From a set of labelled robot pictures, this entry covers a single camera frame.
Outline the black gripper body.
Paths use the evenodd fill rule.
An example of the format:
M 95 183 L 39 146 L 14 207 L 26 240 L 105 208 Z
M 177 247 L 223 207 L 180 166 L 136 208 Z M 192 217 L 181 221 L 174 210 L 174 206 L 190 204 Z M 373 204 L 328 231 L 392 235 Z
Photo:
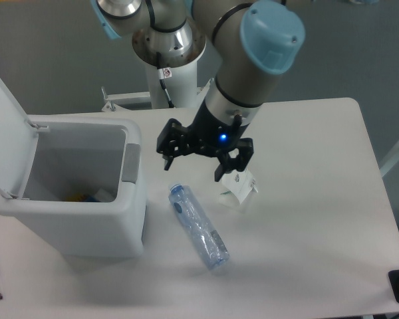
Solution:
M 203 101 L 186 134 L 186 153 L 210 158 L 228 158 L 237 150 L 239 158 L 249 157 L 249 138 L 242 134 L 249 125 L 247 112 L 238 105 L 218 102 L 219 110 L 212 111 Z

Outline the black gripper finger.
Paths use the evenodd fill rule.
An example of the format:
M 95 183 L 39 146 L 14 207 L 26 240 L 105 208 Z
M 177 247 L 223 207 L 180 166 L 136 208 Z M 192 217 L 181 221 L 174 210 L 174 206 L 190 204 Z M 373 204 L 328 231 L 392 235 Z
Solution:
M 194 146 L 194 135 L 190 128 L 170 118 L 158 136 L 156 151 L 162 155 L 164 169 L 168 171 L 175 158 L 192 154 Z
M 217 151 L 216 157 L 219 160 L 219 166 L 214 172 L 215 182 L 220 181 L 225 174 L 231 173 L 233 170 L 242 172 L 246 169 L 247 164 L 254 154 L 253 139 L 239 139 L 234 149 L 238 151 L 238 154 L 234 158 L 231 157 L 230 151 Z

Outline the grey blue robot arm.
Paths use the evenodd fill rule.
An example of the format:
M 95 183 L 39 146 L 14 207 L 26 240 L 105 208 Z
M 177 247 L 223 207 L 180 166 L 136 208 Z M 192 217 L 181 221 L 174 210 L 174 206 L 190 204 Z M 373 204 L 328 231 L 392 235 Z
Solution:
M 165 106 L 176 107 L 165 72 L 195 61 L 210 42 L 222 63 L 189 126 L 168 120 L 156 150 L 166 167 L 180 156 L 217 158 L 215 179 L 243 171 L 253 140 L 243 134 L 305 40 L 300 18 L 275 1 L 93 1 L 106 34 L 132 36 L 154 71 Z

